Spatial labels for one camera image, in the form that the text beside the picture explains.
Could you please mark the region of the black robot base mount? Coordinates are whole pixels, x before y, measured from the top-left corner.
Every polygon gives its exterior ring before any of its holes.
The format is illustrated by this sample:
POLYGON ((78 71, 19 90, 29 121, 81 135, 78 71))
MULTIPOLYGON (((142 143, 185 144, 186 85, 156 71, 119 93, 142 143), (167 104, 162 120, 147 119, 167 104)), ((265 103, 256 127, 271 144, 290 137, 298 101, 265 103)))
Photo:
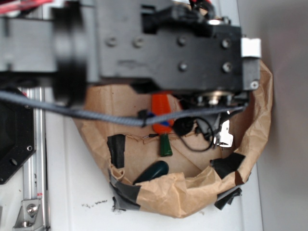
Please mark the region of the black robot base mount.
POLYGON ((0 103, 0 183, 9 179, 34 153, 34 116, 29 106, 0 103))

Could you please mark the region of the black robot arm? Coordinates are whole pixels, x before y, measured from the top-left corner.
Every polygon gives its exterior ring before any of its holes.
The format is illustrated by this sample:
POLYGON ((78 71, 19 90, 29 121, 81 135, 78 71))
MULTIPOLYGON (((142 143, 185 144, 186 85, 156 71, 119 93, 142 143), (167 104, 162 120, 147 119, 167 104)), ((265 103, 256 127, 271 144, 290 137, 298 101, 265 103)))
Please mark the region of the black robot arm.
POLYGON ((0 19, 0 85, 53 87, 69 105, 89 85, 123 84, 137 93, 243 99, 260 80, 259 39, 215 19, 199 1, 77 0, 50 20, 0 19))

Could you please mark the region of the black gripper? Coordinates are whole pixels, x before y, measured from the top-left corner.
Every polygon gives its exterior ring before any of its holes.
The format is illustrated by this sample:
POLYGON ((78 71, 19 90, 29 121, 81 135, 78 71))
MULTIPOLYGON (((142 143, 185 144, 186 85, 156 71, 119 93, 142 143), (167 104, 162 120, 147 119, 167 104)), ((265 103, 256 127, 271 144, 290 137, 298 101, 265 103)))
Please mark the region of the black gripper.
POLYGON ((260 40, 199 9, 171 0, 96 1, 102 83, 210 103, 247 99, 259 87, 260 40))

